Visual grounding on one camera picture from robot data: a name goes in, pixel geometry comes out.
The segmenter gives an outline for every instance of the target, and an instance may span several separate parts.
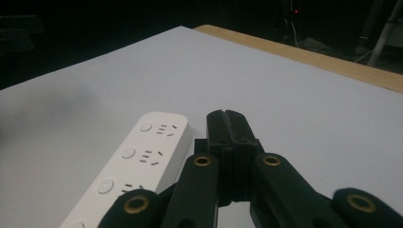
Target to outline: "wire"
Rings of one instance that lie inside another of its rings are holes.
[[[291,26],[293,27],[293,31],[294,31],[294,42],[296,43],[297,48],[299,48],[299,45],[297,42],[297,32],[296,32],[296,28],[294,27],[293,21],[291,21]]]
[[[288,28],[288,21],[284,18],[285,26]],[[284,44],[285,39],[288,39],[287,34],[283,34],[281,43]]]
[[[364,59],[365,57],[367,57],[367,55],[369,55],[369,54],[371,54],[371,53],[373,53],[373,49],[372,50],[370,50],[370,51],[368,51],[367,53],[365,53],[363,56],[361,56],[361,57],[359,57],[358,59],[356,59],[355,60],[355,63],[358,63],[358,61],[360,61],[360,60],[362,60],[362,59]]]
[[[299,48],[298,42],[297,42],[297,32],[296,32],[296,27],[294,26],[294,21],[293,21],[293,11],[294,11],[294,5],[293,5],[293,0],[290,0],[290,24],[291,27],[293,28],[294,32],[294,42],[296,43],[296,47]]]

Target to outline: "white tabletop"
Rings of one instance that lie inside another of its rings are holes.
[[[360,188],[403,214],[403,94],[174,28],[0,91],[0,227],[58,227],[144,113],[205,138],[217,109],[325,196]],[[254,227],[248,203],[219,227]]]

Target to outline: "brass insert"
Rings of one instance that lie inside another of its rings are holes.
[[[149,200],[145,195],[134,196],[125,202],[124,209],[128,214],[138,214],[148,207]]]
[[[272,166],[276,166],[276,165],[281,164],[281,160],[275,156],[268,155],[263,158],[263,163],[272,165]]]
[[[363,211],[366,213],[372,213],[376,211],[375,204],[366,197],[357,194],[351,194],[347,196],[347,201],[352,207],[359,211]]]
[[[207,166],[211,164],[211,159],[208,156],[199,156],[195,160],[193,160],[197,166]]]

